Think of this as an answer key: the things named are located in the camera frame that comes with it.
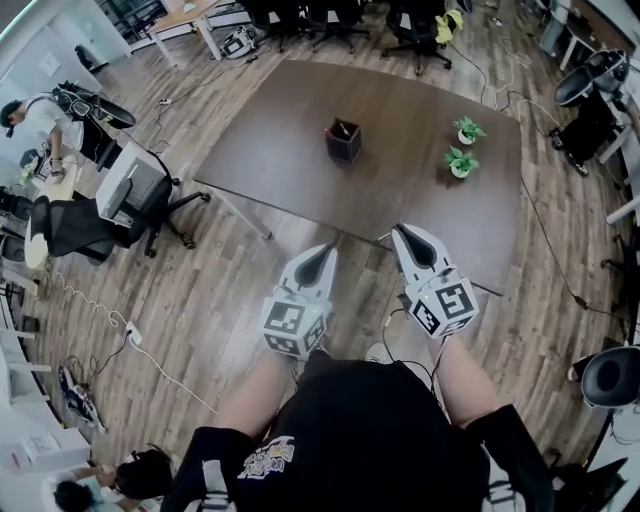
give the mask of dark wooden table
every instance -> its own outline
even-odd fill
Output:
[[[465,180],[444,162],[464,149],[453,121],[488,136]],[[327,154],[334,117],[359,124],[353,165]],[[520,126],[448,91],[353,67],[284,61],[247,101],[195,180],[375,241],[399,221],[439,237],[474,284],[504,293],[519,213]]]

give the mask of power outlet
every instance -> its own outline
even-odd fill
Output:
[[[131,322],[127,324],[127,332],[129,331],[131,331],[131,334],[129,334],[129,341],[136,347],[142,345],[142,334],[140,334],[140,331]]]

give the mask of white pot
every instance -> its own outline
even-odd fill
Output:
[[[458,130],[458,140],[462,142],[465,146],[471,146],[476,140],[470,139],[469,137],[465,137],[462,133],[462,130]]]
[[[471,171],[460,172],[457,167],[454,167],[453,165],[451,166],[451,174],[453,174],[456,178],[460,178],[461,180],[469,176],[469,172]]]

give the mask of printed graphic on shirt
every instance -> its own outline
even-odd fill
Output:
[[[287,462],[293,460],[295,446],[292,441],[291,436],[280,436],[258,448],[246,458],[244,470],[238,478],[263,480],[271,472],[284,473]]]

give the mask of black bag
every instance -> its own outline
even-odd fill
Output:
[[[157,446],[153,450],[133,452],[133,462],[125,462],[116,470],[116,489],[132,500],[147,500],[169,492],[173,476],[171,459]]]

